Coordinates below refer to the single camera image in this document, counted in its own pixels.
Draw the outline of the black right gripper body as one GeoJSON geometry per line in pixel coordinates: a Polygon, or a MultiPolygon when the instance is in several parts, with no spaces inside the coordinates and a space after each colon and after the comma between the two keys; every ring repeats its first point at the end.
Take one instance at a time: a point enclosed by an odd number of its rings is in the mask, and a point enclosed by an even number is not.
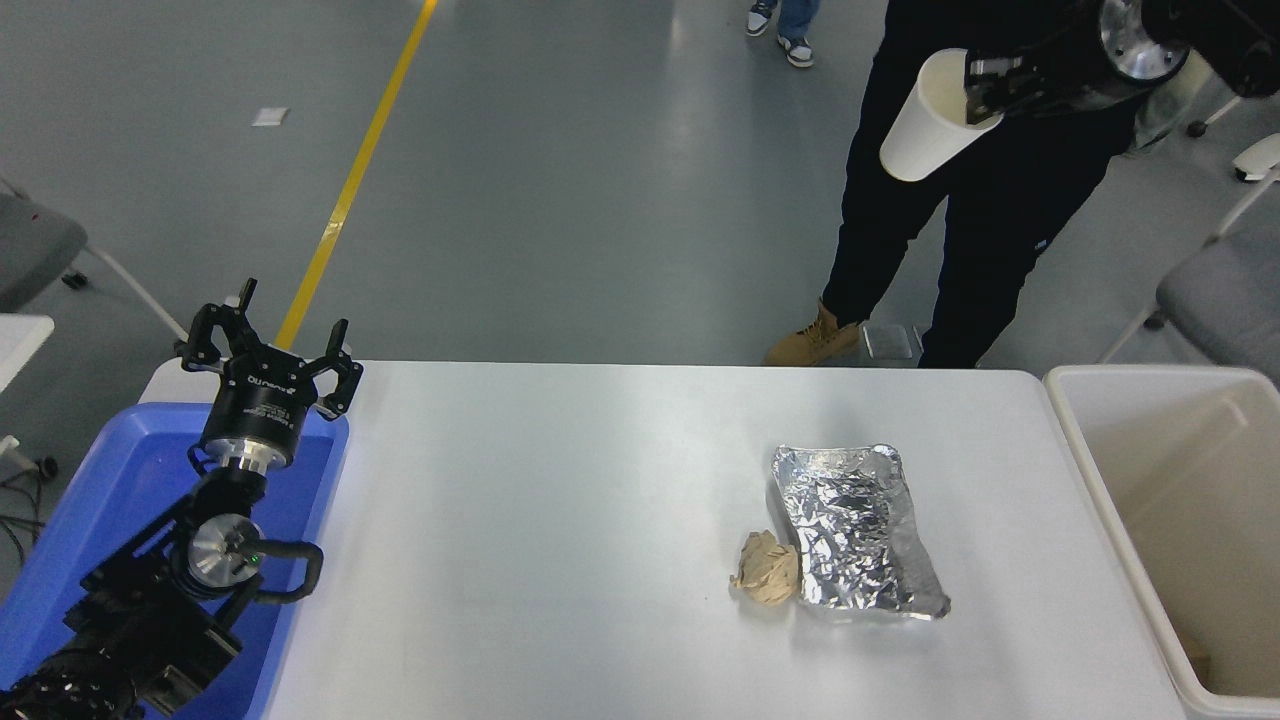
{"type": "Polygon", "coordinates": [[[1083,18],[1028,53],[1037,96],[1030,114],[1070,114],[1115,106],[1138,95],[1106,51],[1100,20],[1083,18]]]}

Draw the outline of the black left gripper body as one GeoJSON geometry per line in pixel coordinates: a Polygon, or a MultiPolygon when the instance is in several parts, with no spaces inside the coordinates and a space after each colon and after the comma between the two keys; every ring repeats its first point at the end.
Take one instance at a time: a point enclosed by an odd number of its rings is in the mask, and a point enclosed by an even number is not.
{"type": "Polygon", "coordinates": [[[271,346],[262,357],[238,354],[221,363],[220,384],[200,446],[210,456],[260,446],[271,461],[292,461],[308,409],[316,401],[307,363],[271,346]]]}

